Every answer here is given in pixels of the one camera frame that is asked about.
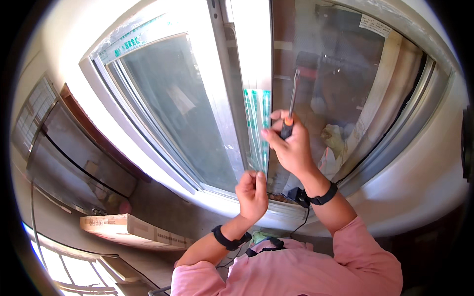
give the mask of screwdriver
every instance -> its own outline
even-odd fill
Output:
[[[295,78],[294,78],[294,85],[293,85],[293,93],[292,93],[292,100],[290,102],[290,112],[287,117],[283,120],[283,128],[280,132],[280,137],[282,139],[286,139],[291,136],[293,132],[293,108],[295,106],[295,98],[296,98],[296,90],[300,83],[300,70],[298,67],[296,68]]]

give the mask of black wrist strap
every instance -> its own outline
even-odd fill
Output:
[[[335,183],[331,182],[331,181],[329,181],[329,182],[331,183],[331,187],[329,187],[329,190],[325,195],[323,195],[321,197],[316,196],[315,198],[309,198],[309,200],[312,204],[321,206],[321,205],[327,203],[328,201],[330,201],[334,197],[334,195],[336,195],[337,185]]]
[[[226,250],[228,250],[228,251],[235,251],[235,250],[237,250],[238,247],[240,247],[240,245],[242,245],[242,244],[244,244],[244,243],[246,243],[246,242],[248,242],[249,240],[252,239],[252,236],[250,235],[250,233],[246,232],[240,240],[230,241],[220,231],[221,226],[222,225],[217,225],[216,227],[214,227],[214,229],[211,230],[211,232],[214,233],[214,237],[216,238],[216,240],[221,245],[226,247]]]

